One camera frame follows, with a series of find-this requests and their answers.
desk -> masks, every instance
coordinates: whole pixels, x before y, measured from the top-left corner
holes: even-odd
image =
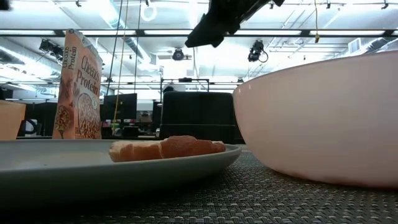
[[[24,139],[52,139],[51,136],[29,136],[29,137],[17,137],[17,140],[24,140]],[[160,140],[156,136],[138,136],[138,137],[117,137],[117,136],[111,136],[111,137],[106,137],[103,139],[114,139],[114,140],[141,140],[141,141],[153,141],[153,140]]]

placemat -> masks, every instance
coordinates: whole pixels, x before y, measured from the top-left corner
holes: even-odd
[[[398,223],[393,190],[300,180],[244,151],[213,177],[122,201],[7,216],[5,223]]]

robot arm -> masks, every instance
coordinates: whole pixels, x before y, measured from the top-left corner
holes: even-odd
[[[10,4],[8,3],[8,0],[0,0],[0,10],[9,10],[10,9]]]
[[[217,47],[225,34],[234,34],[240,23],[248,20],[271,0],[210,0],[209,11],[204,14],[185,42],[187,47],[211,44]],[[281,6],[285,0],[273,0]]]

light fixture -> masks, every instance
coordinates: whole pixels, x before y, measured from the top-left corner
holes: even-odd
[[[23,100],[23,101],[44,101],[46,99],[35,99],[35,98],[31,99],[31,98],[29,98],[29,99],[20,99],[20,100]]]
[[[7,85],[11,86],[11,87],[15,87],[15,88],[20,88],[22,90],[28,90],[28,91],[36,91],[35,88],[29,86],[29,85],[25,85],[25,84],[18,84],[18,85],[14,85],[14,84],[10,84],[8,83]]]
[[[214,85],[240,85],[241,82],[215,82]]]
[[[126,32],[126,35],[136,35],[135,30],[79,30],[83,35],[123,35]]]
[[[319,35],[382,35],[384,30],[318,30]]]
[[[238,30],[235,35],[300,35],[301,30]]]
[[[145,30],[147,35],[188,35],[192,30]]]
[[[44,85],[47,82],[12,82],[13,84]]]
[[[129,83],[128,82],[122,82],[122,83],[114,82],[114,83],[111,83],[110,85],[115,86],[115,85],[127,85],[127,84],[129,84]]]
[[[55,35],[54,30],[0,30],[0,35]]]
[[[146,0],[146,5],[143,6],[143,7],[144,8],[141,9],[141,13],[140,13],[141,19],[146,21],[146,22],[154,20],[156,18],[156,16],[157,16],[157,8],[156,8],[156,6],[154,6],[153,3],[151,3],[150,0]],[[145,9],[152,9],[152,14],[150,16],[146,16],[145,15]]]

large bowl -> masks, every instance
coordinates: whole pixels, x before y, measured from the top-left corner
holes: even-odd
[[[234,91],[254,155],[278,172],[398,187],[398,51],[288,68]]]

